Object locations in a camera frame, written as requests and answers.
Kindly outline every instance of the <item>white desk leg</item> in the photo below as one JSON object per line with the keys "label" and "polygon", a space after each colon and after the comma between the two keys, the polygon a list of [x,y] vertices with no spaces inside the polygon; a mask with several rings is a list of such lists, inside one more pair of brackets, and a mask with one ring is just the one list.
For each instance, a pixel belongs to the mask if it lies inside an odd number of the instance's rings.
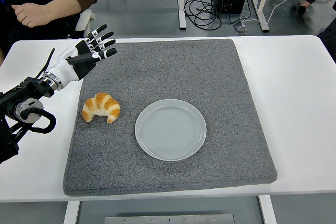
{"label": "white desk leg", "polygon": [[64,217],[64,224],[76,224],[80,201],[69,201]]}
{"label": "white desk leg", "polygon": [[253,3],[253,6],[254,6],[254,9],[256,11],[258,20],[260,21],[259,24],[260,24],[261,30],[264,31],[264,32],[267,32],[267,31],[269,31],[269,28],[268,28],[268,24],[267,24],[267,21],[265,19],[264,13],[262,12],[263,7],[265,5],[265,2],[266,2],[266,0],[252,0],[252,3]]}
{"label": "white desk leg", "polygon": [[261,207],[261,213],[264,219],[264,224],[277,224],[270,196],[259,195],[259,203]]}
{"label": "white desk leg", "polygon": [[185,30],[187,28],[187,26],[186,26],[186,22],[185,22],[185,14],[184,14],[184,11],[183,11],[184,0],[177,0],[177,1],[178,1],[180,29]]}

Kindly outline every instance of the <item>white table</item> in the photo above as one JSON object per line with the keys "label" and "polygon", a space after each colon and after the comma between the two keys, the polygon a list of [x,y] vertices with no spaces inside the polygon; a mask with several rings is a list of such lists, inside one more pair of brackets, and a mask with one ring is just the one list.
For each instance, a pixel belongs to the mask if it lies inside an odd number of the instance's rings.
{"label": "white table", "polygon": [[[57,124],[28,132],[19,154],[0,165],[0,201],[76,201],[336,192],[336,65],[315,36],[227,37],[234,41],[278,171],[272,184],[120,196],[69,197],[62,189],[81,81],[42,98]],[[118,42],[214,38],[117,39]],[[0,91],[34,77],[72,43],[19,41],[0,67]],[[46,126],[39,120],[36,126]]]}

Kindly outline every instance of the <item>gray mat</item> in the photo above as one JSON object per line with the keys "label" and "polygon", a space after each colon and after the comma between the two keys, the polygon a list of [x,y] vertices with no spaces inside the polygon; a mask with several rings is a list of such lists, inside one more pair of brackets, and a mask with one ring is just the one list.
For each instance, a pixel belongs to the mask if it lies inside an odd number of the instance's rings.
{"label": "gray mat", "polygon": [[[272,183],[277,178],[235,45],[230,39],[116,44],[85,77],[64,176],[69,196],[121,195]],[[84,122],[85,100],[109,93],[112,124]],[[160,161],[138,145],[140,112],[161,99],[194,105],[206,125],[193,156]]]}

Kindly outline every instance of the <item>black robotic arm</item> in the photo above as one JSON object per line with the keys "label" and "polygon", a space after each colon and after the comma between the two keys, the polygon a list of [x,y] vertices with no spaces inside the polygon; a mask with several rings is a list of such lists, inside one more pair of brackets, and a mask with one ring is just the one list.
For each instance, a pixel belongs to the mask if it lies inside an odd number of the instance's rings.
{"label": "black robotic arm", "polygon": [[[91,32],[87,37],[76,40],[59,57],[57,63],[43,72],[39,78],[28,77],[18,86],[6,93],[0,93],[0,164],[18,154],[18,142],[27,133],[33,131],[47,134],[56,125],[56,118],[45,111],[41,97],[51,97],[55,90],[63,89],[71,81],[81,80],[95,66],[96,62],[117,53],[115,48],[105,50],[115,40],[105,41],[112,32],[98,36],[107,25]],[[42,116],[49,120],[44,128],[33,127]],[[17,123],[9,127],[6,117]]]}

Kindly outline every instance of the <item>ceramic plate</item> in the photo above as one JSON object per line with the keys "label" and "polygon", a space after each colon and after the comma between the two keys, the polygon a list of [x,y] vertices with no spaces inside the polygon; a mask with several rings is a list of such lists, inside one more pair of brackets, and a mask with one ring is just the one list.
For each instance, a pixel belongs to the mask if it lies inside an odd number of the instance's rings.
{"label": "ceramic plate", "polygon": [[204,143],[206,124],[191,104],[165,99],[147,106],[135,123],[135,137],[152,157],[178,161],[195,154]]}

